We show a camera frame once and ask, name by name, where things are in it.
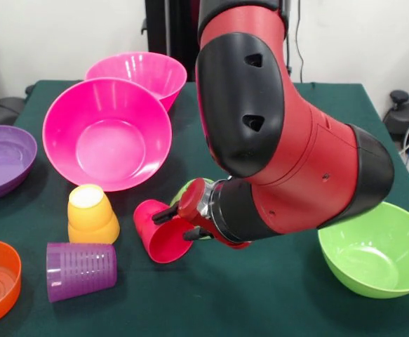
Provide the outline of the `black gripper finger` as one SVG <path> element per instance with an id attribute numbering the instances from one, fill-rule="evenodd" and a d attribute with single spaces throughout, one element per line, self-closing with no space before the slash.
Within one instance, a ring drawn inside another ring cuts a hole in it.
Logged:
<path id="1" fill-rule="evenodd" d="M 155 225 L 162 225 L 164 223 L 167 223 L 168 221 L 172 220 L 178 212 L 178 205 L 174 204 L 171 207 L 160 211 L 158 213 L 155 213 L 152 216 L 152 221 Z"/>
<path id="2" fill-rule="evenodd" d="M 182 237 L 185 241 L 192 242 L 202 239 L 211 239 L 212 234 L 204 228 L 196 226 L 193 230 L 186 231 Z"/>

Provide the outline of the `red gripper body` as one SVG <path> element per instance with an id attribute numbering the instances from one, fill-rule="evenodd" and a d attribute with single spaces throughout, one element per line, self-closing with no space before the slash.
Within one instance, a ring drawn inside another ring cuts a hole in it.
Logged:
<path id="1" fill-rule="evenodd" d="M 194 226 L 202 227 L 212 234 L 211 239 L 233 249 L 244 249 L 250 242 L 233 242 L 226 238 L 215 224 L 211 213 L 211 197 L 220 180 L 214 182 L 206 178 L 196 178 L 187 185 L 177 201 L 177 215 Z"/>

